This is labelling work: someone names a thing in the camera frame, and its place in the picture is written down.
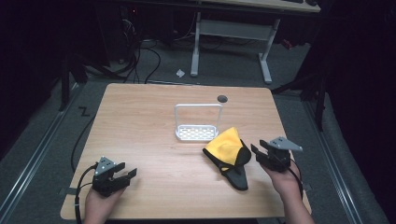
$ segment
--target gray carpet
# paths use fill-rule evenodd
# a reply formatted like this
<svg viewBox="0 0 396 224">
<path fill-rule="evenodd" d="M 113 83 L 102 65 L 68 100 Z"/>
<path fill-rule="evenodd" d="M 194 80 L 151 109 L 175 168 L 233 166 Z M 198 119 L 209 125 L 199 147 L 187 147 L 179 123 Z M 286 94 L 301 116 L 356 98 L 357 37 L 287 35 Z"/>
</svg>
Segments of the gray carpet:
<svg viewBox="0 0 396 224">
<path fill-rule="evenodd" d="M 145 46 L 153 46 L 153 43 L 145 43 Z M 217 43 L 206 44 L 203 46 L 206 49 L 201 51 L 200 74 L 198 77 L 190 77 L 192 46 L 189 42 L 179 42 L 172 48 L 158 44 L 152 49 L 160 54 L 161 65 L 150 77 L 149 82 L 274 89 L 294 79 L 309 50 L 309 46 L 299 46 L 287 50 L 282 46 L 274 45 L 268 57 L 274 82 L 268 86 L 263 83 L 257 59 L 257 53 L 260 52 L 258 49 L 261 45 L 260 42 L 243 46 L 229 43 L 223 43 L 220 46 Z M 141 50 L 141 60 L 137 66 L 140 83 L 144 82 L 157 63 L 157 55 L 149 50 Z M 186 72 L 186 75 L 177 77 L 178 69 Z M 48 151 L 45 152 L 42 162 L 34 171 L 33 178 L 29 179 L 29 185 L 24 192 L 22 191 L 23 194 L 17 200 L 16 206 L 10 209 L 12 213 L 7 218 L 8 223 L 74 223 L 62 220 L 60 217 L 64 189 L 69 186 L 73 176 L 70 164 L 72 150 L 78 137 L 97 111 L 106 85 L 111 82 L 116 81 L 106 77 L 90 76 L 90 80 L 85 86 L 74 91 L 75 100 L 63 114 L 62 123 L 49 142 Z M 131 74 L 127 82 L 137 82 L 137 77 L 134 79 L 134 73 Z M 324 132 L 318 135 L 316 127 L 312 125 L 312 118 L 307 112 L 307 105 L 309 107 L 310 103 L 301 102 L 296 93 L 296 91 L 287 91 L 274 97 L 287 137 L 304 148 L 304 152 L 294 153 L 294 156 L 303 173 L 315 221 L 317 223 L 350 223 L 322 151 L 319 136 L 323 136 L 332 150 L 340 173 L 359 209 L 361 223 L 388 223 L 375 201 L 375 196 L 367 187 L 359 167 L 347 149 L 347 144 L 333 116 L 331 101 L 328 98 L 326 100 L 323 117 Z M 19 140 L 1 161 L 0 169 L 3 172 L 0 174 L 2 179 L 0 200 L 2 202 L 11 192 L 20 174 L 23 173 L 23 169 L 39 147 L 47 129 L 59 116 L 60 94 L 61 89 L 58 84 L 53 89 L 51 98 L 32 116 Z M 77 144 L 74 164 L 78 162 L 89 129 L 90 127 L 83 133 Z M 277 218 L 259 219 L 259 223 L 279 223 L 279 221 L 282 220 Z"/>
</svg>

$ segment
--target yellow cloth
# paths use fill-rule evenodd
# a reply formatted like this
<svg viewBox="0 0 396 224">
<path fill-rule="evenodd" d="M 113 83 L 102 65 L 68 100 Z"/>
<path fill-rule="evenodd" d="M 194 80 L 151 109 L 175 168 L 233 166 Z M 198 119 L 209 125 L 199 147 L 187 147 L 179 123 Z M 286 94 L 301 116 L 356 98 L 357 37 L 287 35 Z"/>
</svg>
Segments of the yellow cloth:
<svg viewBox="0 0 396 224">
<path fill-rule="evenodd" d="M 242 146 L 238 131 L 232 127 L 219 134 L 205 148 L 220 161 L 235 165 L 236 157 Z"/>
</svg>

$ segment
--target white basket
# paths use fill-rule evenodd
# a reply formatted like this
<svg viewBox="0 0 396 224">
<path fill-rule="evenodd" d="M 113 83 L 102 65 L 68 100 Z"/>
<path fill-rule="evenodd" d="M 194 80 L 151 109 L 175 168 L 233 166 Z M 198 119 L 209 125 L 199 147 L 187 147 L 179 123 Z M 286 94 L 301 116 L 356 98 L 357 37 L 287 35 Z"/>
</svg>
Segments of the white basket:
<svg viewBox="0 0 396 224">
<path fill-rule="evenodd" d="M 213 124 L 179 124 L 179 115 L 177 110 L 181 107 L 216 107 L 219 109 L 217 115 L 217 123 Z M 176 137 L 181 141 L 211 141 L 219 134 L 219 120 L 222 111 L 222 105 L 206 104 L 206 105 L 176 105 L 175 106 L 175 120 L 176 120 Z"/>
</svg>

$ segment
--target human hand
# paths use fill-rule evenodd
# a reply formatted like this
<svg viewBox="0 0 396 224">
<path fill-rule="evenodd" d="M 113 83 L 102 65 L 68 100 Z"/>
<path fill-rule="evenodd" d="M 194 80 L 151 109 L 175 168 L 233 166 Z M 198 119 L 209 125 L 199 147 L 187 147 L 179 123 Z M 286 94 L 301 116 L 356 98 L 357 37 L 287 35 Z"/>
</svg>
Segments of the human hand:
<svg viewBox="0 0 396 224">
<path fill-rule="evenodd" d="M 271 177 L 274 188 L 282 200 L 288 200 L 289 198 L 299 198 L 301 200 L 299 184 L 289 170 L 280 173 L 272 171 L 262 164 L 260 166 Z M 300 171 L 294 162 L 290 163 L 290 169 L 300 177 Z"/>
<path fill-rule="evenodd" d="M 125 189 L 120 189 L 110 196 L 104 197 L 96 190 L 90 189 L 85 199 L 84 224 L 105 223 L 124 191 Z"/>
</svg>

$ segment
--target fabric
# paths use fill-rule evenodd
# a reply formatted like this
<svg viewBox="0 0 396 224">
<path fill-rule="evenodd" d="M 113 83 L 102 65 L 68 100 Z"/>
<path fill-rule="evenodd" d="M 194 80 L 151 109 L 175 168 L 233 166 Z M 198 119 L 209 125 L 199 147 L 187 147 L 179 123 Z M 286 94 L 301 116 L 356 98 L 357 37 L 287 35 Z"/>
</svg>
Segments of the fabric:
<svg viewBox="0 0 396 224">
<path fill-rule="evenodd" d="M 251 152 L 239 138 L 235 127 L 219 134 L 206 145 L 203 152 L 235 189 L 248 189 L 244 165 L 250 161 Z"/>
</svg>

